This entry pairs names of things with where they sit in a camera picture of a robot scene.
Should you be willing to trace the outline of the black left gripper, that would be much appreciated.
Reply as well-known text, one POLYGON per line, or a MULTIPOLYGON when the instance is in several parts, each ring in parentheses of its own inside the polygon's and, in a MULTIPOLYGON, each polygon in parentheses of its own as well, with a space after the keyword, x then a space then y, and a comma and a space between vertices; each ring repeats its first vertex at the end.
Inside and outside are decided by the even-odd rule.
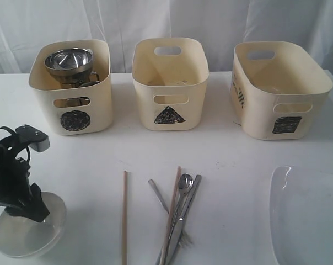
POLYGON ((7 206, 4 211, 9 216, 43 222, 50 212, 40 187, 33 183, 29 188, 29 168, 25 159, 8 155, 0 146, 0 206, 7 206))

